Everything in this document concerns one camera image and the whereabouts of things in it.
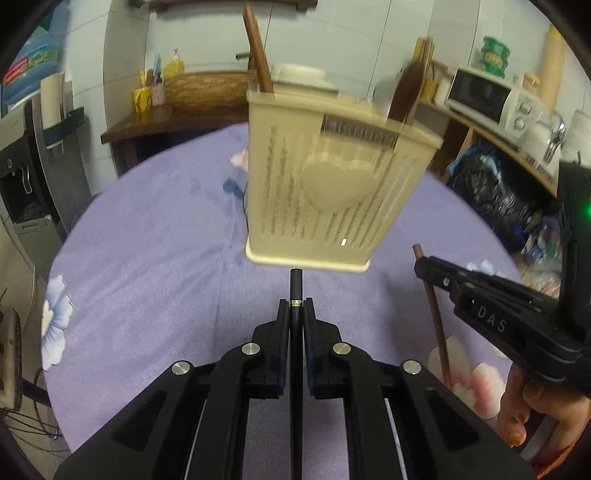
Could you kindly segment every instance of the yellow bottle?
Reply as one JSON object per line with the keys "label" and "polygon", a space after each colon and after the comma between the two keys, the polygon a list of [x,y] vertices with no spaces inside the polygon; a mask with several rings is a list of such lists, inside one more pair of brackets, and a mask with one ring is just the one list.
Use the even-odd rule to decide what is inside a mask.
{"label": "yellow bottle", "polygon": [[168,63],[163,70],[164,81],[170,80],[177,75],[184,73],[184,62],[178,56],[178,50],[174,49],[174,57],[170,63]]}

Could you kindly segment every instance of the human hand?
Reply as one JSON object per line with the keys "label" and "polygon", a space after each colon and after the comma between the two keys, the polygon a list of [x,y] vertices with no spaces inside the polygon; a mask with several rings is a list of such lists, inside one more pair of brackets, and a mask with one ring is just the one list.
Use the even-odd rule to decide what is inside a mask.
{"label": "human hand", "polygon": [[558,420],[550,440],[536,457],[537,463],[546,465],[579,438],[587,426],[591,400],[568,385],[542,386],[513,364],[496,424],[497,433],[510,447],[525,441],[524,424],[532,409]]}

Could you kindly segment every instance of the purple tablecloth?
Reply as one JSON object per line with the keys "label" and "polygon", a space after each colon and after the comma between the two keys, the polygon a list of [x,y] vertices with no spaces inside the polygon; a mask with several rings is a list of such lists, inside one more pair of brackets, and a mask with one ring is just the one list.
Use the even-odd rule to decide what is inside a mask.
{"label": "purple tablecloth", "polygon": [[[274,319],[279,299],[288,297],[288,268],[246,259],[242,202],[222,187],[228,178],[245,182],[229,159],[247,136],[244,125],[228,128],[140,164],[92,203],[54,261],[51,277],[63,279],[73,314],[60,326],[67,346],[58,361],[54,352],[57,365],[46,379],[72,450],[173,362],[218,360]],[[426,175],[366,273],[304,272],[304,295],[314,298],[318,317],[391,364],[426,363],[436,345],[413,272],[414,243],[461,265],[488,259],[518,278],[485,223]],[[506,379],[510,362],[452,315],[443,292],[438,296],[452,350],[459,350],[452,352],[460,359],[452,365],[454,383],[482,389],[472,372],[477,364]],[[244,478],[289,478],[288,397],[251,406]],[[304,478],[348,478],[339,401],[304,402]]]}

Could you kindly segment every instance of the wooden rack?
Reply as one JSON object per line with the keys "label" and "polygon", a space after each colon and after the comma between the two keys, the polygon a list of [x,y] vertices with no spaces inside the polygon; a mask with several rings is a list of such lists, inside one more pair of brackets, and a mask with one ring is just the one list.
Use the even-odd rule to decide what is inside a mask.
{"label": "wooden rack", "polygon": [[[227,0],[148,0],[146,3],[148,4],[148,8],[150,11],[154,12],[166,12],[170,7],[176,7],[177,5],[187,5],[187,4],[202,4],[205,2],[215,3],[223,1],[227,3]],[[287,5],[294,5],[297,11],[305,12],[308,10],[309,7],[316,7],[318,5],[318,0],[264,0],[269,2],[275,2],[279,4],[287,4]],[[141,5],[142,2],[137,0],[133,1],[134,6]]]}

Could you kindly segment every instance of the faucet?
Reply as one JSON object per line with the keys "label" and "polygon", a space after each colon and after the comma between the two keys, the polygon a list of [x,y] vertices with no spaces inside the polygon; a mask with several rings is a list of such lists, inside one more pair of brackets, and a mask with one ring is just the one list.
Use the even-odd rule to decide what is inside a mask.
{"label": "faucet", "polygon": [[564,137],[566,136],[566,125],[564,123],[564,119],[556,112],[554,112],[553,116],[558,117],[558,126],[552,130],[550,135],[550,143],[548,144],[548,148],[544,154],[544,163],[546,164],[549,164],[552,161],[554,155],[556,154],[556,150],[558,150],[558,147],[562,145]]}

